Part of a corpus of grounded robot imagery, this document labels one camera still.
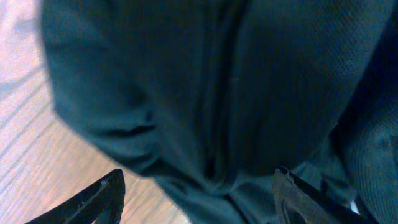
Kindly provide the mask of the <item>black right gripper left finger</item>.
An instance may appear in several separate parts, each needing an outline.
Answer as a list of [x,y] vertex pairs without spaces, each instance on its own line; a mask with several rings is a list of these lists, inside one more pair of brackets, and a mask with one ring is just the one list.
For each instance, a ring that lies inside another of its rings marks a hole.
[[27,224],[120,224],[125,193],[123,171],[115,169]]

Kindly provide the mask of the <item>dark teal t-shirt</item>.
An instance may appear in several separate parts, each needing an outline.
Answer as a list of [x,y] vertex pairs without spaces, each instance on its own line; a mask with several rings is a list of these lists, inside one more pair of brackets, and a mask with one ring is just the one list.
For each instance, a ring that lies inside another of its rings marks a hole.
[[396,1],[49,0],[55,110],[193,223],[277,223],[284,166],[349,205],[333,131]]

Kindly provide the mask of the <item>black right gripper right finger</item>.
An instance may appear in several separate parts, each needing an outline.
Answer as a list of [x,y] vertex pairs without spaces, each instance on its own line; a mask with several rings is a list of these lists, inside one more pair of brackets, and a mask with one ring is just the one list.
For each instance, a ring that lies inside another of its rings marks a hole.
[[338,204],[285,167],[275,170],[272,192],[280,223],[377,223]]

